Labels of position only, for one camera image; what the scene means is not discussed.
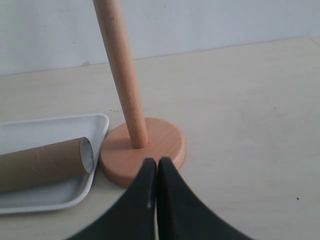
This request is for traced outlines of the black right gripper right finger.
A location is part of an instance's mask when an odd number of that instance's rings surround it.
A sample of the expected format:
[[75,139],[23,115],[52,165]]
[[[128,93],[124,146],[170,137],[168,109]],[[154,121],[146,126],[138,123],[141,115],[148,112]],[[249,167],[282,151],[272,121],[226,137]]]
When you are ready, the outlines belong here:
[[172,161],[158,162],[157,225],[160,240],[250,240],[214,212],[188,187]]

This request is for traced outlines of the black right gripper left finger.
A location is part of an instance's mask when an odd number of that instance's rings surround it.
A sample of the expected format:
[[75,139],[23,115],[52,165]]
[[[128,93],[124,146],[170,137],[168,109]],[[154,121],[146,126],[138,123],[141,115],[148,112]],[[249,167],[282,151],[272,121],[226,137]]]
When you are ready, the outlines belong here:
[[122,196],[70,240],[154,240],[157,164],[146,158]]

